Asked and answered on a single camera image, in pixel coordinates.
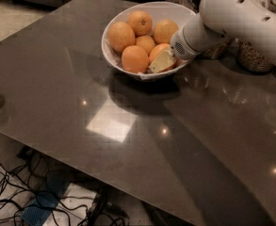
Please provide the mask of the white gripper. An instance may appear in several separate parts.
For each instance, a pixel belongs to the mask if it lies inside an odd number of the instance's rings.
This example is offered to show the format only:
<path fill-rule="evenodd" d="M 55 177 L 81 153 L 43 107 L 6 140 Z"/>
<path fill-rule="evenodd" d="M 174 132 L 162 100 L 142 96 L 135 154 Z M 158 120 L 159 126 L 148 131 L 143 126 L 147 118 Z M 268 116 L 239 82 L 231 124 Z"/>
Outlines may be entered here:
<path fill-rule="evenodd" d="M 150 64 L 151 73 L 162 73 L 169 70 L 176 63 L 176 58 L 191 60 L 200 53 L 198 45 L 198 32 L 196 29 L 184 26 L 170 39 L 170 48 L 162 50 Z"/>

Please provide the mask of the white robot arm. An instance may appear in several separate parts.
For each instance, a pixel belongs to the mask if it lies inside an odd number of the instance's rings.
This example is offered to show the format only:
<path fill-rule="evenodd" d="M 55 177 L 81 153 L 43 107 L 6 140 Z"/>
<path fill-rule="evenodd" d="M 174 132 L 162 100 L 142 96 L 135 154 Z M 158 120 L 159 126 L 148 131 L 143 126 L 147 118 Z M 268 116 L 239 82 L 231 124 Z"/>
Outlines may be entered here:
<path fill-rule="evenodd" d="M 276 66 L 276 14 L 255 0 L 201 0 L 199 12 L 190 16 L 150 68 L 161 72 L 178 58 L 191 61 L 203 50 L 227 39 L 249 42 Z"/>

